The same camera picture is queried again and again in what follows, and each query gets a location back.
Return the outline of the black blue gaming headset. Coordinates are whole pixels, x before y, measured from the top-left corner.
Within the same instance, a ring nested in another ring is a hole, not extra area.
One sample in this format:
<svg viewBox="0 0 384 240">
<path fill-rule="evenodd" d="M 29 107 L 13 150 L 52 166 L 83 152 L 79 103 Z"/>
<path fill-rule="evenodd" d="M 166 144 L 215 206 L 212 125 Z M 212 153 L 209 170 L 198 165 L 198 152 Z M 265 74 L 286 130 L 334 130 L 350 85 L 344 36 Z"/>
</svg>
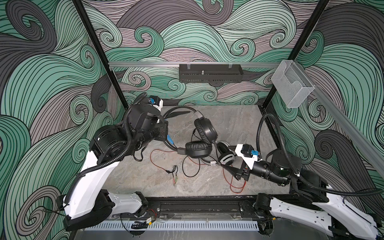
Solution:
<svg viewBox="0 0 384 240">
<path fill-rule="evenodd" d="M 171 108 L 165 112 L 163 117 L 165 119 L 169 119 L 179 115 L 188 114 L 189 112 L 192 112 L 196 116 L 194 125 L 200 136 L 200 140 L 190 141 L 185 144 L 184 148 L 177 148 L 172 142 L 172 138 L 167 135 L 164 143 L 170 150 L 177 152 L 179 155 L 188 156 L 192 159 L 206 158 L 211 154 L 213 145 L 216 143 L 218 138 L 218 133 L 208 118 L 205 118 L 200 111 L 188 106 L 177 106 Z"/>
</svg>

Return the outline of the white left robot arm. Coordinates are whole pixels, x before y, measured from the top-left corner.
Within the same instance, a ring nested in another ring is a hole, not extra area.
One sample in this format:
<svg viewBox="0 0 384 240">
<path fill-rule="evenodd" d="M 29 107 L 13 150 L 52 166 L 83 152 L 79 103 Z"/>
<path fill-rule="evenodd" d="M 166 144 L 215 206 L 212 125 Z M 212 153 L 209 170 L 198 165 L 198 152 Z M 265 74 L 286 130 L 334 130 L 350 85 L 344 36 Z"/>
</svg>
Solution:
<svg viewBox="0 0 384 240">
<path fill-rule="evenodd" d="M 151 141 L 164 141 L 168 123 L 161 114 L 163 100 L 143 92 L 115 125 L 99 128 L 92 137 L 81 171 L 57 205 L 65 211 L 68 232 L 93 227 L 115 215 L 146 214 L 148 202 L 141 192 L 117 195 L 103 186 L 119 163 L 136 152 L 143 153 Z"/>
</svg>

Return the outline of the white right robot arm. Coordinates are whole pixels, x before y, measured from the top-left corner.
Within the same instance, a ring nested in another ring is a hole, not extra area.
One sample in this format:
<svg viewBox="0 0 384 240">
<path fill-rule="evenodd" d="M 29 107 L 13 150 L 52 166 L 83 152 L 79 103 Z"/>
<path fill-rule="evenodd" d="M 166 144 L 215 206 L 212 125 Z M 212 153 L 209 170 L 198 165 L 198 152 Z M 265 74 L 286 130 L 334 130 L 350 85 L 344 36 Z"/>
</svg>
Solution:
<svg viewBox="0 0 384 240">
<path fill-rule="evenodd" d="M 264 161 L 251 145 L 229 146 L 218 143 L 219 161 L 235 179 L 249 180 L 251 175 L 282 187 L 289 187 L 289 194 L 273 197 L 258 194 L 253 208 L 257 216 L 265 219 L 260 226 L 276 218 L 292 220 L 319 230 L 337 240 L 381 240 L 381 220 L 366 214 L 347 201 L 347 197 L 368 197 L 378 190 L 355 193 L 335 191 L 319 175 L 300 170 L 297 177 L 281 149 L 268 153 L 270 162 Z"/>
</svg>

